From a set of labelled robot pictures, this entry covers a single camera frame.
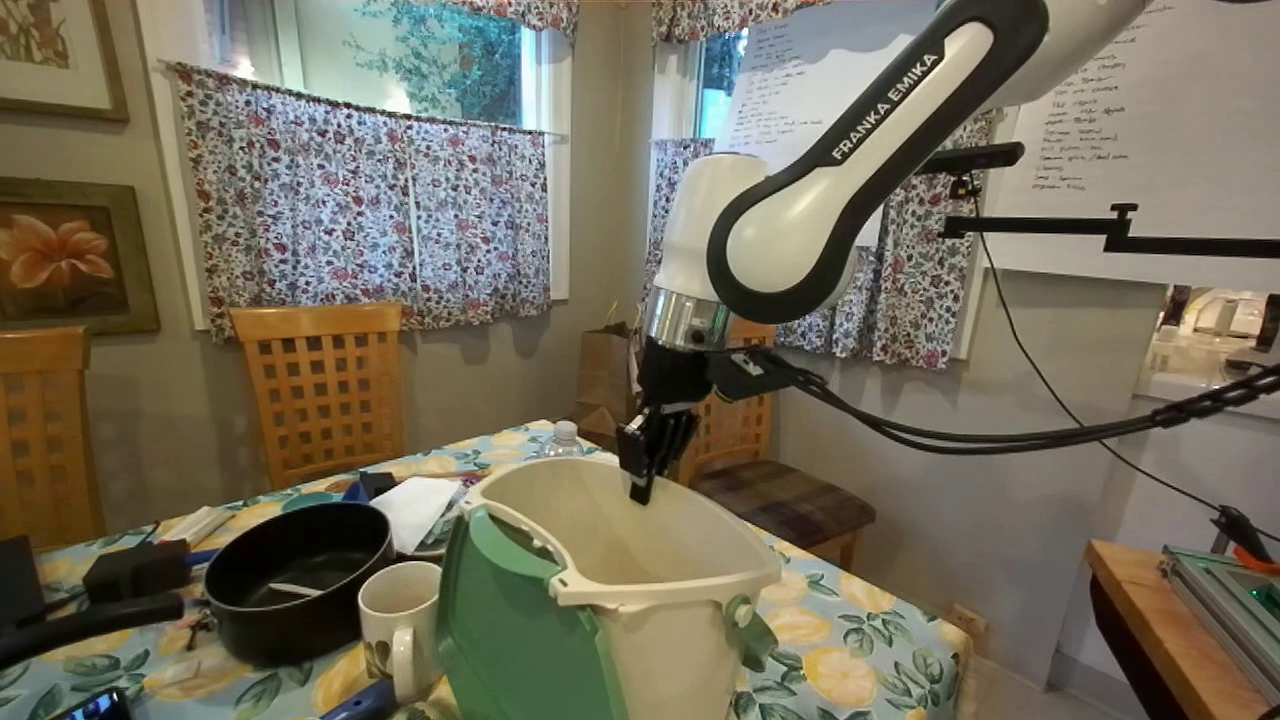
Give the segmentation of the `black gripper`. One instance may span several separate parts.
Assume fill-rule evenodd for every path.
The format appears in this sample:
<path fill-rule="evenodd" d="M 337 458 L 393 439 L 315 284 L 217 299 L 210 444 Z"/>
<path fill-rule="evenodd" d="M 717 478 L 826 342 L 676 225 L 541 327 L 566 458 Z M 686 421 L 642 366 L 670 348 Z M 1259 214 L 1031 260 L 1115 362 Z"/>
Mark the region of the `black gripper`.
<path fill-rule="evenodd" d="M 635 505 L 652 499 L 656 478 L 680 458 L 696 433 L 700 401 L 710 390 L 707 357 L 648 338 L 635 357 L 641 402 L 620 422 L 620 469 Z"/>

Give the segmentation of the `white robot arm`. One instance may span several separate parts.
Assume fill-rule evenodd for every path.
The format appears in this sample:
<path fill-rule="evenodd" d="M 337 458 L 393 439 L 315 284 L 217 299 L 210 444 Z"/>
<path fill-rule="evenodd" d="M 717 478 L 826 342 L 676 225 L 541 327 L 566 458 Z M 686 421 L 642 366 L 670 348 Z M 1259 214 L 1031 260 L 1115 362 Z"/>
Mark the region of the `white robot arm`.
<path fill-rule="evenodd" d="M 617 433 L 627 499 L 648 505 L 685 456 L 700 401 L 798 389 L 873 433 L 941 456 L 1083 444 L 1083 433 L 950 436 L 845 402 L 769 348 L 730 348 L 729 322 L 787 322 L 850 274 L 867 214 L 974 113 L 1028 102 L 1106 48 L 1151 0 L 945 0 L 936 20 L 798 153 L 700 154 L 676 185 L 642 307 L 641 409 Z"/>

